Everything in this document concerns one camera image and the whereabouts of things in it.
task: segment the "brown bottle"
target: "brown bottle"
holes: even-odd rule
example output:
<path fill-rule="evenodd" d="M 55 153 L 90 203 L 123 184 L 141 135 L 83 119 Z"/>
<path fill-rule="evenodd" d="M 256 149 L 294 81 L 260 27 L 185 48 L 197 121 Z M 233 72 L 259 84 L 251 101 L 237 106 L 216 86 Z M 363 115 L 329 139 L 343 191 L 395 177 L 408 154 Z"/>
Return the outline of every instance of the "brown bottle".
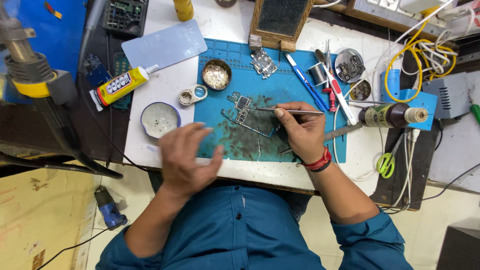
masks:
<path fill-rule="evenodd" d="M 410 108 L 406 103 L 368 106 L 360 111 L 359 120 L 368 127 L 404 128 L 410 123 L 427 120 L 424 108 Z"/>

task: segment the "e8000 glue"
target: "e8000 glue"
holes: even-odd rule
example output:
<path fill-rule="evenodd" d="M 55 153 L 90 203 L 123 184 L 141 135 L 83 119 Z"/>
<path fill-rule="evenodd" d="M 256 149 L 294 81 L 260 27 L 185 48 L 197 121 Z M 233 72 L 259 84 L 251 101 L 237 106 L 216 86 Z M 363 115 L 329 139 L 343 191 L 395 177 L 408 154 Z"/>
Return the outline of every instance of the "e8000 glue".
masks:
<path fill-rule="evenodd" d="M 148 75 L 156 70 L 158 70 L 158 65 L 151 66 L 147 69 L 137 67 L 113 78 L 106 84 L 99 86 L 96 90 L 90 90 L 90 95 L 96 105 L 96 109 L 101 111 L 119 98 L 130 93 L 148 81 L 150 79 Z"/>

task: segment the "hand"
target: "hand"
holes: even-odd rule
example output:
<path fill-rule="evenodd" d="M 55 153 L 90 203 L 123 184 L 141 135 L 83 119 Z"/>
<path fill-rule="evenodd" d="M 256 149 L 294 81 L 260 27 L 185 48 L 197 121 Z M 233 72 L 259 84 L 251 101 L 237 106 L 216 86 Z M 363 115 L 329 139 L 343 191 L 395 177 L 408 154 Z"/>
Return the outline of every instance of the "hand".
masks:
<path fill-rule="evenodd" d="M 320 160 L 324 155 L 325 116 L 296 115 L 286 110 L 316 110 L 310 104 L 288 102 L 277 104 L 275 115 L 285 127 L 288 144 L 306 164 Z"/>
<path fill-rule="evenodd" d="M 223 146 L 215 148 L 209 165 L 195 161 L 200 142 L 212 132 L 203 123 L 191 123 L 177 128 L 158 140 L 162 155 L 163 184 L 160 189 L 180 197 L 190 197 L 216 179 L 222 165 Z"/>

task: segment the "label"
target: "label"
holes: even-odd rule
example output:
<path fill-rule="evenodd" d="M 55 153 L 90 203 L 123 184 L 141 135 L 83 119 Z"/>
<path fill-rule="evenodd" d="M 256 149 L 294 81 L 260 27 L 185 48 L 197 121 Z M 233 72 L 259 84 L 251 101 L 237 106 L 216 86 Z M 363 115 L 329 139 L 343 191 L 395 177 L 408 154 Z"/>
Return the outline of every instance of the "label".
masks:
<path fill-rule="evenodd" d="M 369 127 L 388 127 L 393 128 L 387 123 L 387 111 L 392 106 L 390 105 L 378 105 L 370 106 L 365 112 L 365 122 Z"/>
<path fill-rule="evenodd" d="M 99 86 L 95 91 L 95 97 L 102 107 L 106 107 L 146 81 L 138 68 L 135 68 Z"/>

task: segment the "white desk surface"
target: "white desk surface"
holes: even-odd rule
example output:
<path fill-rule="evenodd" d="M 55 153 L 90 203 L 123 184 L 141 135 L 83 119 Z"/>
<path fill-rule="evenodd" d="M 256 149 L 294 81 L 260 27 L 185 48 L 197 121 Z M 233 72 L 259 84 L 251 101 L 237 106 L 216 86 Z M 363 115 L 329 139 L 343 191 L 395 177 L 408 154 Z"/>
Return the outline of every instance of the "white desk surface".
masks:
<path fill-rule="evenodd" d="M 212 0 L 193 0 L 192 3 L 193 18 L 204 37 L 248 43 L 253 2 L 238 0 L 228 9 L 221 8 Z M 172 0 L 149 1 L 144 35 L 178 23 L 180 20 L 175 14 Z M 331 40 L 330 48 L 333 53 L 339 52 L 341 48 L 357 50 L 362 55 L 368 72 L 375 68 L 381 54 L 389 46 L 387 40 L 309 18 L 297 41 L 297 49 L 324 50 L 327 39 Z M 392 54 L 398 52 L 401 47 L 396 44 Z M 177 96 L 181 90 L 196 84 L 197 70 L 198 56 L 155 72 L 150 76 L 149 82 L 135 90 L 125 146 L 125 154 L 133 162 L 144 166 L 161 167 L 156 140 L 147 136 L 140 124 L 140 115 L 146 106 L 156 101 L 172 104 L 179 109 L 182 125 L 193 122 L 194 106 L 182 107 Z M 375 86 L 379 85 L 379 72 L 375 76 Z M 375 87 L 374 91 L 378 97 L 380 88 Z M 362 108 L 356 104 L 350 107 L 354 114 L 358 114 Z M 384 129 L 382 133 L 385 141 L 387 130 Z M 341 168 L 352 177 L 361 177 L 374 170 L 375 162 L 381 153 L 382 143 L 377 128 L 356 130 L 348 134 L 347 162 L 341 164 Z M 296 168 L 295 163 L 224 160 L 218 175 L 295 189 L 315 189 L 305 169 Z M 369 180 L 355 183 L 367 195 L 371 195 L 375 191 L 377 179 L 378 174 L 375 173 Z"/>

